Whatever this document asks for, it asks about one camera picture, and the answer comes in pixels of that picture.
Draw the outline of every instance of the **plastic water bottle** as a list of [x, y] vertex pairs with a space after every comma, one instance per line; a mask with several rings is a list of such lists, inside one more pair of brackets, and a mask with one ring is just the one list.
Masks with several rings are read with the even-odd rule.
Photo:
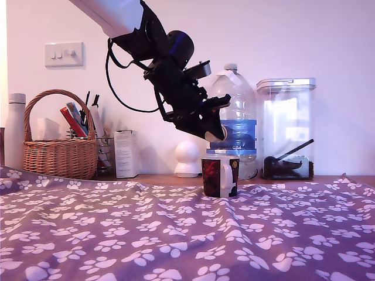
[[9, 111], [4, 131], [4, 160], [6, 166], [19, 170], [23, 169], [25, 105], [25, 94], [9, 94]]
[[255, 126], [257, 105], [248, 82], [237, 72], [237, 65], [226, 64], [224, 71], [209, 92], [211, 97], [231, 95], [230, 106], [220, 109], [221, 124], [227, 131], [224, 141], [207, 142], [207, 154], [240, 157], [239, 179], [249, 179], [256, 173]]

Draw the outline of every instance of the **wall switch plate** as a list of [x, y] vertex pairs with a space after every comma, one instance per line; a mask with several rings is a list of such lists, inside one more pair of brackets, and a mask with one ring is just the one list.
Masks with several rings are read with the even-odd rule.
[[45, 66], [83, 66], [83, 43], [45, 44]]

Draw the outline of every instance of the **white spherical lamp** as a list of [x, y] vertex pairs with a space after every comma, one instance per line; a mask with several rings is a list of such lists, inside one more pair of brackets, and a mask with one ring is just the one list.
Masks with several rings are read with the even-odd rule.
[[199, 148], [191, 140], [186, 140], [175, 149], [178, 164], [175, 174], [178, 177], [197, 177], [200, 173]]

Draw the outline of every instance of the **mug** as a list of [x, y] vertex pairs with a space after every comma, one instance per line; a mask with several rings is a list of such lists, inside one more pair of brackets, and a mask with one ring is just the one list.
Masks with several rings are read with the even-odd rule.
[[235, 156], [207, 156], [202, 158], [203, 191], [210, 197], [237, 195], [240, 159]]

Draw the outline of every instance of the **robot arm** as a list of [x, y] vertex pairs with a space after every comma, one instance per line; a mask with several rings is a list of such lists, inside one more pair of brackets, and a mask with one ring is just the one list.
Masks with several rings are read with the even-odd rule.
[[[198, 87], [198, 79], [211, 74], [209, 61], [185, 69], [194, 52], [193, 41], [187, 34], [177, 30], [166, 34], [143, 0], [70, 1], [96, 21], [112, 43], [128, 52], [135, 64], [145, 70], [144, 79], [154, 85], [165, 121], [203, 139], [207, 133], [224, 139], [219, 111], [229, 105], [230, 96], [208, 99], [206, 90]], [[149, 59], [152, 62], [148, 67], [141, 63]], [[160, 94], [172, 106], [172, 112], [165, 112]]]

